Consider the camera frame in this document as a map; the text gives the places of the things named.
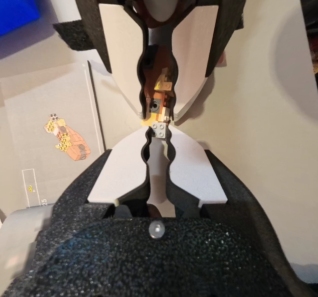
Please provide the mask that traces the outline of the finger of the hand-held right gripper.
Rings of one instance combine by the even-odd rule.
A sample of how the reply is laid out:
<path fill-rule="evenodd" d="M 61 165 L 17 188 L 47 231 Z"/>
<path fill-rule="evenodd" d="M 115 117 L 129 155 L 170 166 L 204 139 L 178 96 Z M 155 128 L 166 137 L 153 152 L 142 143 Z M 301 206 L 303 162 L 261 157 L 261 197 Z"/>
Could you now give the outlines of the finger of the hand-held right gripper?
<path fill-rule="evenodd" d="M 219 6 L 196 6 L 172 33 L 172 53 L 178 67 L 174 86 L 174 121 L 179 121 L 201 92 L 212 45 Z"/>
<path fill-rule="evenodd" d="M 128 6 L 99 4 L 112 76 L 133 111 L 144 118 L 140 62 L 145 53 L 145 24 Z"/>

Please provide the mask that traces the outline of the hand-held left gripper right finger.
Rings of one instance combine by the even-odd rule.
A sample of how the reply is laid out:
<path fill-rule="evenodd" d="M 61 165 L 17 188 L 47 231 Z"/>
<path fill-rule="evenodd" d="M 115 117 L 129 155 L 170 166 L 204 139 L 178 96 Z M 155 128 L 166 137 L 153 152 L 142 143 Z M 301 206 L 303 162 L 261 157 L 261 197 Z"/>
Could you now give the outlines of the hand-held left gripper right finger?
<path fill-rule="evenodd" d="M 166 142 L 168 200 L 177 208 L 226 203 L 227 196 L 204 148 L 173 126 L 168 128 Z"/>

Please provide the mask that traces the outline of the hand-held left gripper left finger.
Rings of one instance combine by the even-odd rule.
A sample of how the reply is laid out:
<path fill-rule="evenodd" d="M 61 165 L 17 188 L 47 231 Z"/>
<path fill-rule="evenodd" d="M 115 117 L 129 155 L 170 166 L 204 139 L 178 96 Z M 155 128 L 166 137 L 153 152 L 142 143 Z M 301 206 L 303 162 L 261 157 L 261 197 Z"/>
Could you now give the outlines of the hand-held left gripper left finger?
<path fill-rule="evenodd" d="M 142 127 L 111 150 L 89 196 L 90 203 L 124 203 L 150 195 L 149 144 L 151 129 Z"/>

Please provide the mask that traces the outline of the orange tan brick model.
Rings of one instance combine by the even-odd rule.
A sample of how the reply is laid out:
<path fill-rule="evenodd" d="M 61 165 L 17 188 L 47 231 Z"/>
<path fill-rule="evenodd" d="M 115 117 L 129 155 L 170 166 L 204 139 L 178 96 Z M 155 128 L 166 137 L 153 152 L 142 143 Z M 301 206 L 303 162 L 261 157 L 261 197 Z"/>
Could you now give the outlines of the orange tan brick model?
<path fill-rule="evenodd" d="M 154 122 L 168 124 L 172 116 L 171 106 L 174 100 L 174 65 L 170 50 L 165 45 L 150 45 L 143 59 L 145 76 L 144 96 L 145 119 L 143 127 Z"/>

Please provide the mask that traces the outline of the small pale grey brick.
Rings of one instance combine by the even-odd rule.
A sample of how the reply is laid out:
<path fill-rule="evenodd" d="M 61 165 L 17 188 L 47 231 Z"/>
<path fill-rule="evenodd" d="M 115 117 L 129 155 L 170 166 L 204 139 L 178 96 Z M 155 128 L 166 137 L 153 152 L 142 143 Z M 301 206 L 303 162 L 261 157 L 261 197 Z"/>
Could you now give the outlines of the small pale grey brick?
<path fill-rule="evenodd" d="M 153 122 L 152 123 L 152 136 L 155 138 L 165 139 L 166 137 L 166 126 L 165 122 Z"/>

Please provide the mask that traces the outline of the person's right hand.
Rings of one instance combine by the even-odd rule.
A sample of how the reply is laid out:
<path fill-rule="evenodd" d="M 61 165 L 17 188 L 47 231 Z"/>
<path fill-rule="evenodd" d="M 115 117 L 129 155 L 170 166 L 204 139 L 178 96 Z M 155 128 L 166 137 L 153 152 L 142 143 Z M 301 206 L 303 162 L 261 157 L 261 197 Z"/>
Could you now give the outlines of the person's right hand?
<path fill-rule="evenodd" d="M 195 0 L 135 0 L 133 8 L 148 28 L 157 28 L 179 18 Z"/>

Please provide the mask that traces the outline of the grey instruction booklet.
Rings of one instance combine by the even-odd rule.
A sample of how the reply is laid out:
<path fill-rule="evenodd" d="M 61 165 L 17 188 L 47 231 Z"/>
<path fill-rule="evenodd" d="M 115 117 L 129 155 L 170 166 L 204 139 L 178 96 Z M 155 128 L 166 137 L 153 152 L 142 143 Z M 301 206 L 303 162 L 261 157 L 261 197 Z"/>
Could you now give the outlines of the grey instruction booklet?
<path fill-rule="evenodd" d="M 52 204 L 105 150 L 87 63 L 1 79 L 1 267 L 27 260 Z"/>

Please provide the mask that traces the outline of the blue plastic bin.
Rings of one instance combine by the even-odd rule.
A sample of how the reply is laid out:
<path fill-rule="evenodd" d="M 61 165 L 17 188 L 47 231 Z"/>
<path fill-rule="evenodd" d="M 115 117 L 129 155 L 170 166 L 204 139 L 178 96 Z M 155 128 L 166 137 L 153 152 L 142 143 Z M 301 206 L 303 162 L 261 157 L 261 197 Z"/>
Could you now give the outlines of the blue plastic bin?
<path fill-rule="evenodd" d="M 35 0 L 0 0 L 0 35 L 40 18 Z"/>

